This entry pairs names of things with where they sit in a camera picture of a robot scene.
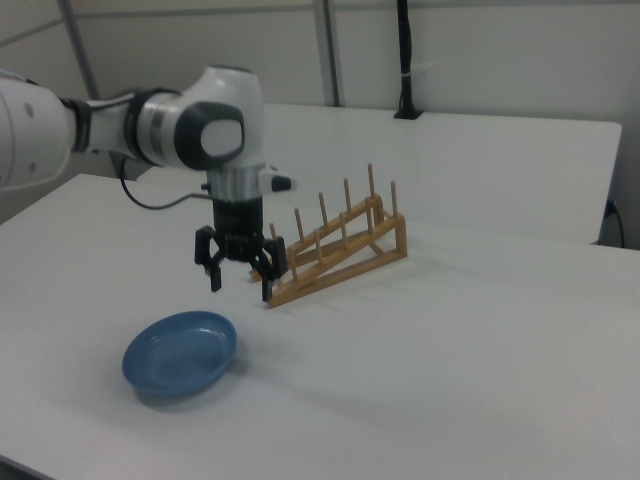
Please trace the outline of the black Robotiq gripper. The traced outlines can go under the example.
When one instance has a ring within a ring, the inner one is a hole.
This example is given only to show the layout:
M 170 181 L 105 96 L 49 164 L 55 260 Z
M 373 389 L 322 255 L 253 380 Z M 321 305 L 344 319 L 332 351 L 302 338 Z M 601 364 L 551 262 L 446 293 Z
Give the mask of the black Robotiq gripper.
M 214 228 L 203 226 L 195 234 L 194 262 L 210 277 L 210 289 L 222 288 L 220 264 L 224 259 L 250 261 L 261 278 L 262 301 L 272 297 L 273 284 L 287 272 L 286 247 L 282 237 L 264 238 L 263 200 L 261 197 L 240 201 L 215 200 Z M 211 253 L 211 242 L 218 250 Z

